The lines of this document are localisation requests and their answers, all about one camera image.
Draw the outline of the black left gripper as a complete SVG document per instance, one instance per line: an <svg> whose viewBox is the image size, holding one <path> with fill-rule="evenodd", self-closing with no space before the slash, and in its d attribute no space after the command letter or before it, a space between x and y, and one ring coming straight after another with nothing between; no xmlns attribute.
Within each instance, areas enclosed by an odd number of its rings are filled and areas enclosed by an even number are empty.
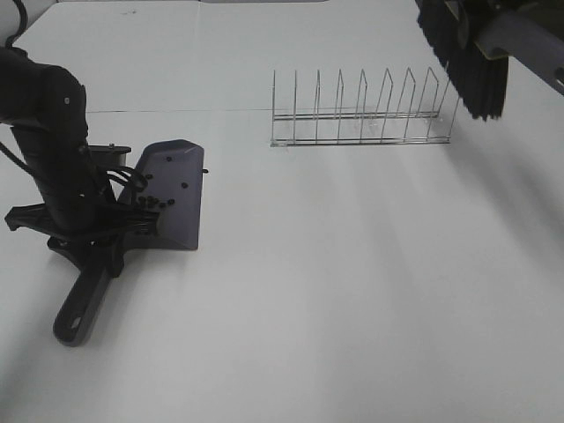
<svg viewBox="0 0 564 423"><path fill-rule="evenodd" d="M101 250L101 261L112 278L124 267L124 235L156 235L160 213L131 209L117 202L92 204L57 199L54 203L14 206L5 216L10 230L28 228L46 234L48 247L77 268L84 269Z"/></svg>

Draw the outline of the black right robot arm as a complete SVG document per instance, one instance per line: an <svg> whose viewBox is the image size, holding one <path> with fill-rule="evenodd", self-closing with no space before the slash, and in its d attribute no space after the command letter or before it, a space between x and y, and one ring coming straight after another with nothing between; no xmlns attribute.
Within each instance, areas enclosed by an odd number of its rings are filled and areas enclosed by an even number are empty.
<svg viewBox="0 0 564 423"><path fill-rule="evenodd" d="M506 11L513 11L545 27L563 26L562 1L446 1L459 17L486 22Z"/></svg>

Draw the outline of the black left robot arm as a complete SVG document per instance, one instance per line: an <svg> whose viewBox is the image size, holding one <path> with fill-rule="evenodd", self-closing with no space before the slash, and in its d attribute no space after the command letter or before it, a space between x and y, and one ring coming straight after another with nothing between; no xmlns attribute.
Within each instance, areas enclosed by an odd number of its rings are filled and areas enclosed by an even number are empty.
<svg viewBox="0 0 564 423"><path fill-rule="evenodd" d="M12 231L25 227L50 236L75 263L96 255L116 277L124 266L126 233L154 231L157 215L136 205L146 178L123 160L112 160L109 148L95 151L88 144L85 107L85 86L68 70L2 48L1 122L21 154L6 146L1 151L33 178L42 199L12 208L6 224Z"/></svg>

